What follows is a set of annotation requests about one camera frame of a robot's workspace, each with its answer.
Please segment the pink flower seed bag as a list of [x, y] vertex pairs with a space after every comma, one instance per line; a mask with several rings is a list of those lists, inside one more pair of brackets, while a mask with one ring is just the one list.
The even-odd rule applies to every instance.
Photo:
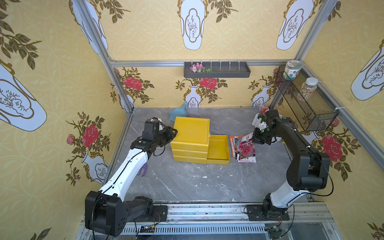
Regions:
[[243, 158], [242, 154], [238, 154], [237, 155], [237, 161], [238, 161], [238, 163], [256, 163], [257, 162], [255, 156], [250, 156], [250, 157], [247, 157], [247, 158]]

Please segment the yellow drawer cabinet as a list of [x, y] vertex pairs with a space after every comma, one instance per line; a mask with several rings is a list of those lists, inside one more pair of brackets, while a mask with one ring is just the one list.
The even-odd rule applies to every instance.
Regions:
[[178, 131], [171, 142], [176, 162], [206, 164], [209, 149], [210, 120], [177, 117], [174, 128]]

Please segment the yellow bottom drawer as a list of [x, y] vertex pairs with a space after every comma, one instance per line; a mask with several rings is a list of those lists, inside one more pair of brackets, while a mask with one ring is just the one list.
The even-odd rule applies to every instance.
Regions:
[[207, 155], [207, 164], [228, 165], [230, 163], [228, 136], [211, 135]]

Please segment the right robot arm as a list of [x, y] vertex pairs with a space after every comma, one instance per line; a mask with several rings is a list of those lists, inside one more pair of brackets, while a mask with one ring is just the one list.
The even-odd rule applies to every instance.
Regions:
[[331, 158], [312, 147], [291, 118], [281, 117], [277, 110], [270, 110], [255, 128], [252, 141], [271, 145], [277, 137], [286, 143], [293, 159], [287, 170], [287, 180], [265, 197], [265, 212], [285, 211], [300, 196], [324, 189], [329, 177]]

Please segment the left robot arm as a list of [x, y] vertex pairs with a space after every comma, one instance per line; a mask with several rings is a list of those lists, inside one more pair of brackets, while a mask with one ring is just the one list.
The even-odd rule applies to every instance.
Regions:
[[93, 233], [118, 237], [126, 223], [153, 220], [153, 200], [135, 197], [125, 201], [130, 185], [158, 147], [169, 144], [178, 131], [171, 127], [144, 131], [131, 144], [128, 155], [115, 174], [98, 191], [85, 199], [85, 227]]

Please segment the flowers in white fence pot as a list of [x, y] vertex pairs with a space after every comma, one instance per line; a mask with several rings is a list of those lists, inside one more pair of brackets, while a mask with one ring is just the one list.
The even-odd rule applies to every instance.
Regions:
[[259, 112], [255, 115], [252, 122], [253, 127], [255, 127], [254, 132], [271, 132], [274, 129], [274, 120], [276, 120], [277, 117], [282, 117], [280, 110], [270, 110], [266, 105], [261, 105]]

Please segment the blue plastic dustpan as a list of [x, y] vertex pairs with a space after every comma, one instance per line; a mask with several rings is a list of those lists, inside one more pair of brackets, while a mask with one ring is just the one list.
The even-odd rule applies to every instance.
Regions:
[[188, 104], [184, 102], [181, 108], [176, 108], [169, 113], [168, 119], [172, 122], [175, 122], [176, 117], [187, 117], [188, 115], [186, 111], [187, 107], [188, 107]]

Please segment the clear jar white lid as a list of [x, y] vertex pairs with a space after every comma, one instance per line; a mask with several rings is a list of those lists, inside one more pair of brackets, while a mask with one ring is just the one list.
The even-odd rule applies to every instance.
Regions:
[[318, 79], [310, 77], [302, 84], [298, 93], [298, 100], [307, 101], [317, 89]]

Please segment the jar with patterned label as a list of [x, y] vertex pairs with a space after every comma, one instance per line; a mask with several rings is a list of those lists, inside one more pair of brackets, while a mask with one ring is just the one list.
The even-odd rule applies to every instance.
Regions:
[[283, 72], [283, 78], [285, 80], [293, 81], [297, 74], [303, 67], [303, 62], [299, 60], [290, 60], [286, 63], [285, 70]]

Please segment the small pink flowers on shelf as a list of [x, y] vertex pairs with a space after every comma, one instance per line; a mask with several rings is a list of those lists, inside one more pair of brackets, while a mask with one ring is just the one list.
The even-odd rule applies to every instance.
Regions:
[[211, 68], [207, 69], [202, 64], [196, 63], [196, 64], [192, 64], [192, 66], [190, 67], [190, 71], [192, 73], [212, 73], [213, 69]]

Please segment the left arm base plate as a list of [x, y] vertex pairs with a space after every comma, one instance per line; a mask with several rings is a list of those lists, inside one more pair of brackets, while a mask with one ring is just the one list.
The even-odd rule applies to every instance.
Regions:
[[168, 207], [166, 205], [153, 205], [147, 221], [155, 224], [166, 222], [167, 216], [168, 216]]

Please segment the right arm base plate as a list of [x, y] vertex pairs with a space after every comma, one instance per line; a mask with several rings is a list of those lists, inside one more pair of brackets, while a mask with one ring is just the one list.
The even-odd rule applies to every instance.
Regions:
[[245, 210], [250, 221], [290, 220], [287, 208], [267, 208], [262, 205], [246, 205]]

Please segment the dark grey wall shelf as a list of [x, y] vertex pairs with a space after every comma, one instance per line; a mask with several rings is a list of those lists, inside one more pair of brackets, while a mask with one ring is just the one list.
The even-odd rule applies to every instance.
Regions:
[[[192, 64], [202, 64], [205, 68], [213, 69], [212, 73], [192, 73], [190, 67]], [[249, 78], [251, 69], [244, 61], [190, 61], [184, 62], [185, 78]]]

